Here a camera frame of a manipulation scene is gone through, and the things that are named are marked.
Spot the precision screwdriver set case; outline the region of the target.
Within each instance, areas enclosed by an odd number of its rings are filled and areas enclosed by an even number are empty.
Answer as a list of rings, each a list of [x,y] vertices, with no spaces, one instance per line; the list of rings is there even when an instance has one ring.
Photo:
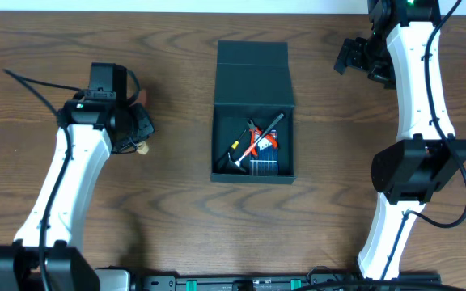
[[[252,149],[249,155],[249,174],[252,176],[274,176],[278,174],[277,131],[273,129]]]

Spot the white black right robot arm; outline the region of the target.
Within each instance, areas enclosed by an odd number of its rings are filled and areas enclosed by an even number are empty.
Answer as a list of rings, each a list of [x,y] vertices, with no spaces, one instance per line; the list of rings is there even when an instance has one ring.
[[[389,281],[400,275],[400,258],[417,219],[441,229],[466,219],[466,198],[454,222],[437,222],[422,212],[455,173],[462,175],[466,195],[466,139],[455,135],[439,64],[440,32],[451,14],[441,14],[438,0],[368,0],[367,5],[371,36],[345,40],[334,69],[364,71],[397,93],[396,143],[372,160],[377,204],[357,258],[363,278]]]

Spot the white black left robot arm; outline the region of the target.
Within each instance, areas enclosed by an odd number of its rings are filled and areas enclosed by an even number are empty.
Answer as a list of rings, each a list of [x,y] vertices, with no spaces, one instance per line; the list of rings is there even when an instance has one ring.
[[[136,290],[125,268],[93,268],[83,234],[96,181],[112,154],[146,152],[154,132],[140,103],[68,101],[36,203],[10,245],[0,245],[0,290]]]

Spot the small black claw hammer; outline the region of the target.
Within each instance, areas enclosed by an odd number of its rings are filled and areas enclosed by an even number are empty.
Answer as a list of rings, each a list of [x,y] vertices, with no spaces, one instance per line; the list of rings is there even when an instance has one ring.
[[[262,131],[262,134],[260,137],[258,137],[255,141],[255,143],[253,145],[249,145],[249,147],[237,158],[237,159],[233,159],[233,161],[235,162],[235,165],[236,165],[236,168],[235,170],[237,171],[240,171],[240,172],[246,172],[246,170],[244,169],[244,167],[242,166],[242,161],[248,156],[248,155],[252,155],[253,157],[257,157],[259,154],[258,152],[256,152],[256,154],[253,153],[253,150],[260,144],[260,141],[262,140],[262,138],[268,134],[268,133],[271,133],[274,128],[276,127],[276,125],[285,117],[285,114],[284,113],[280,113],[273,121],[272,123],[268,126],[267,129],[265,129],[264,131]]]

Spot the red handled pliers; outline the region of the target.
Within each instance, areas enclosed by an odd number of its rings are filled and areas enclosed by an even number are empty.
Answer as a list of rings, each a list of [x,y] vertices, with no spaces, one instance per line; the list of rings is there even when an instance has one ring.
[[[258,137],[261,136],[262,131],[255,125],[252,119],[248,120],[248,128],[251,134],[251,141],[250,144],[253,145]],[[262,140],[260,141],[261,149],[264,149],[268,145],[271,145],[274,149],[278,148],[277,139],[275,137],[275,131],[266,134]]]

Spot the orange scraper wooden handle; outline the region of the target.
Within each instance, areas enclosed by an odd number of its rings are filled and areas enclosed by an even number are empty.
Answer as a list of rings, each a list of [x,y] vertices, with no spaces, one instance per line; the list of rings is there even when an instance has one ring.
[[[144,108],[147,108],[148,97],[145,89],[139,91],[137,103],[140,103]],[[146,141],[141,141],[138,144],[138,153],[141,155],[147,154],[149,151],[149,146]]]

